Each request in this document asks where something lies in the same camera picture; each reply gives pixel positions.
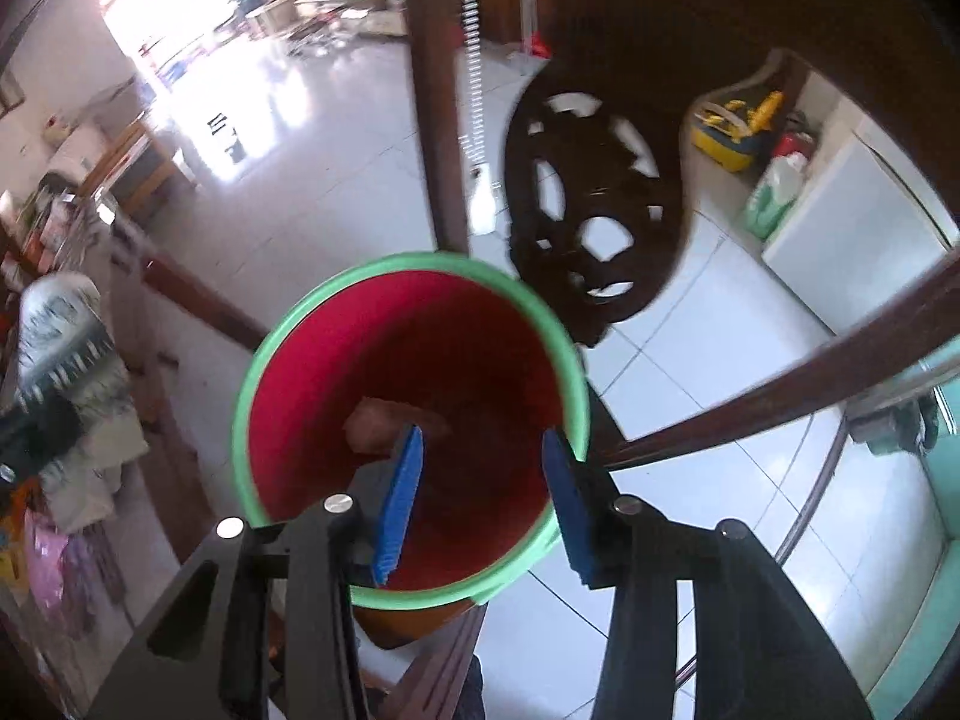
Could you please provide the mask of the black white floral paper bag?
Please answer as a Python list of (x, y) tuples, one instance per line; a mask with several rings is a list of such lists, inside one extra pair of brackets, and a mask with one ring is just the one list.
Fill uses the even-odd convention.
[(64, 397), (80, 423), (39, 473), (52, 522), (75, 533), (114, 512), (122, 466), (148, 450), (101, 293), (76, 271), (39, 278), (21, 298), (16, 396), (36, 405), (46, 395)]

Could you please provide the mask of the pink plastic bag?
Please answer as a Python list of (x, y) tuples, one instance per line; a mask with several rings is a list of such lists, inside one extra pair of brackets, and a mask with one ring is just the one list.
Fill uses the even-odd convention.
[(83, 639), (93, 631), (94, 606), (80, 541), (60, 533), (47, 515), (31, 509), (23, 535), (34, 603), (49, 624), (70, 639)]

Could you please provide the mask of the red green trash bin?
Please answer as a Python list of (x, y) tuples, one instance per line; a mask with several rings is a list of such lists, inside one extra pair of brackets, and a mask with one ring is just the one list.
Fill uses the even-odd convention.
[(270, 525), (416, 471), (407, 522), (374, 519), (379, 556), (352, 591), (363, 631), (393, 649), (558, 544), (540, 466), (552, 427), (584, 454), (586, 374), (548, 305), (464, 255), (389, 255), (313, 289), (257, 348), (231, 431), (236, 491)]

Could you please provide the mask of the white cabinet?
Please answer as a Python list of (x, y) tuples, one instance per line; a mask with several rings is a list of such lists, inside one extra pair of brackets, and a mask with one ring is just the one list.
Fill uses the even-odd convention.
[(763, 261), (841, 335), (957, 244), (957, 223), (923, 172), (864, 115), (804, 185)]

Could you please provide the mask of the white green detergent jug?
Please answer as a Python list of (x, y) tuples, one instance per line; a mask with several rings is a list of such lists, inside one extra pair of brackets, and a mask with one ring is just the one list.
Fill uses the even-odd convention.
[(766, 166), (743, 210), (743, 226), (755, 238), (766, 241), (775, 232), (804, 185), (808, 162), (804, 154), (794, 151), (776, 156)]

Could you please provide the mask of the carved wooden chair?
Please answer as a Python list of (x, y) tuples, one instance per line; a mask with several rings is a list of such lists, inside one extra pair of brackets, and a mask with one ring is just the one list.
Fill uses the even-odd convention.
[[(620, 277), (652, 301), (679, 265), (690, 226), (683, 129), (708, 91), (759, 80), (796, 54), (828, 71), (900, 138), (947, 203), (958, 161), (947, 121), (958, 109), (958, 54), (923, 0), (553, 0), (550, 62), (532, 91), (587, 91), (602, 114), (623, 115), (651, 148), (656, 174), (630, 176), (597, 122), (551, 117), (540, 135), (512, 135), (510, 158), (550, 161), (584, 211), (633, 227), (640, 247), (610, 265), (573, 249), (556, 226), (556, 252), (521, 254), (521, 273), (579, 337), (612, 322), (587, 299)], [(562, 535), (594, 589), (615, 593), (596, 712), (664, 718), (672, 710), (672, 590), (688, 580), (701, 608), (697, 712), (703, 718), (864, 718), (869, 704), (850, 668), (776, 561), (745, 525), (711, 530), (649, 507), (620, 512), (613, 475), (685, 457), (857, 397), (944, 346), (958, 332), (958, 263), (929, 275), (822, 353), (745, 394), (657, 433), (608, 447), (584, 463), (554, 461)]]

